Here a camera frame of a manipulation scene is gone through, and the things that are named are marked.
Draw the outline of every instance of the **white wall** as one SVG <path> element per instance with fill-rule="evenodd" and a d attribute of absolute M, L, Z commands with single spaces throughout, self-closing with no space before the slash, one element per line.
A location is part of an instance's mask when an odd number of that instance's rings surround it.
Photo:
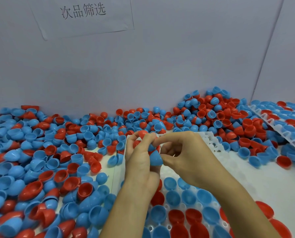
<path fill-rule="evenodd" d="M 26 0 L 0 0 L 0 108 L 169 110 L 215 85 L 251 98 L 281 0 L 131 3 L 135 30 L 44 41 Z"/>
<path fill-rule="evenodd" d="M 253 99 L 295 102 L 295 0 L 284 0 Z"/>

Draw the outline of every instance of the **paper sign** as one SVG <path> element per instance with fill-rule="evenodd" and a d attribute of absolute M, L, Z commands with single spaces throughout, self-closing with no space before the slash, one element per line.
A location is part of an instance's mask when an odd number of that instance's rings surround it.
<path fill-rule="evenodd" d="M 130 0 L 28 0 L 45 40 L 134 29 Z"/>

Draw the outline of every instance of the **left hand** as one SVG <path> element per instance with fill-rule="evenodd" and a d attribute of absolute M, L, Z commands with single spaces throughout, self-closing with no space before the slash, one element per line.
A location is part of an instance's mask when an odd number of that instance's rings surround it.
<path fill-rule="evenodd" d="M 124 182 L 138 189 L 139 194 L 144 195 L 150 202 L 158 188 L 161 169 L 160 166 L 150 166 L 150 156 L 147 152 L 149 145 L 156 138 L 156 133 L 146 134 L 141 143 L 133 148 L 138 137 L 138 132 L 135 132 L 126 142 Z"/>

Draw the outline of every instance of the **forearm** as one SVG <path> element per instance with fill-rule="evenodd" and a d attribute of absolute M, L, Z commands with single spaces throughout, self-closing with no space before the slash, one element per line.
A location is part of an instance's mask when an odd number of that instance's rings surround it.
<path fill-rule="evenodd" d="M 212 193 L 225 212 L 236 238 L 280 238 L 249 193 L 229 173 Z"/>
<path fill-rule="evenodd" d="M 149 198 L 144 192 L 134 187 L 135 184 L 124 183 L 100 238 L 139 238 L 142 237 Z"/>

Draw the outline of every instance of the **right hand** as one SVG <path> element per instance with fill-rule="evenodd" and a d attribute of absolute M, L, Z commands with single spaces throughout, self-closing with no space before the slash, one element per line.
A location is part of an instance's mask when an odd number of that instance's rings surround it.
<path fill-rule="evenodd" d="M 230 176 L 199 134 L 191 131 L 169 133 L 152 144 L 156 147 L 163 143 L 160 153 L 164 165 L 190 185 L 213 192 L 213 188 Z"/>

